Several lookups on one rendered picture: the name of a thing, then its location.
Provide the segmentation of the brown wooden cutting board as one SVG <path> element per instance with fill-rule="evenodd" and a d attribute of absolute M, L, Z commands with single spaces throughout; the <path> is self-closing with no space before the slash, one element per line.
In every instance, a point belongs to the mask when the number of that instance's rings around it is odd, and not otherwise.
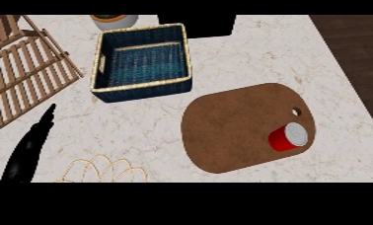
<path fill-rule="evenodd" d="M 270 133 L 290 122 L 307 129 L 308 143 L 276 151 Z M 218 174 L 304 153 L 316 126 L 301 95 L 287 86 L 265 83 L 196 98 L 186 107 L 181 131 L 192 162 Z"/>

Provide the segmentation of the blue wicker basket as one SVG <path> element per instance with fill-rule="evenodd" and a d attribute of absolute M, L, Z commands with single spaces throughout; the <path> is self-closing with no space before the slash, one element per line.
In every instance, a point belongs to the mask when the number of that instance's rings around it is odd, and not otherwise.
<path fill-rule="evenodd" d="M 90 92 L 105 103 L 180 94 L 190 89 L 183 24 L 116 29 L 99 35 Z"/>

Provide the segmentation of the red can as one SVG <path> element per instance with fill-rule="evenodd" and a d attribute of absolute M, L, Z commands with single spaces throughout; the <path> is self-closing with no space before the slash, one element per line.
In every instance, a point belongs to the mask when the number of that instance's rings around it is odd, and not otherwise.
<path fill-rule="evenodd" d="M 304 126 L 290 122 L 276 129 L 268 136 L 270 146 L 276 151 L 287 151 L 308 143 L 308 132 Z"/>

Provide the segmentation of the black appliance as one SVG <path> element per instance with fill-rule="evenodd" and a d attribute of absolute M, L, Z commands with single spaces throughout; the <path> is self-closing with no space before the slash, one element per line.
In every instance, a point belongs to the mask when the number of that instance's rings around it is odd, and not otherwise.
<path fill-rule="evenodd" d="M 187 38 L 230 36 L 236 21 L 234 15 L 209 16 L 161 14 L 158 18 L 161 24 L 181 23 L 186 26 Z"/>

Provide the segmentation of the white plant pot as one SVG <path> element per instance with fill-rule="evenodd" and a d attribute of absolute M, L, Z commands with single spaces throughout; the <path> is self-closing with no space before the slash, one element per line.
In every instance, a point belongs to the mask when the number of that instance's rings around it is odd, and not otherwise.
<path fill-rule="evenodd" d="M 130 28 L 139 20 L 137 15 L 118 15 L 108 18 L 99 18 L 96 15 L 91 15 L 90 18 L 102 31 Z"/>

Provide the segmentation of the wooden slatted rack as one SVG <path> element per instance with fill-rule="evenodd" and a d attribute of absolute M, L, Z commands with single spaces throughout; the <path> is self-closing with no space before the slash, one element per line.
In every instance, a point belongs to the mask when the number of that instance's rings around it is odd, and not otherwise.
<path fill-rule="evenodd" d="M 0 129 L 83 74 L 27 15 L 0 15 Z"/>

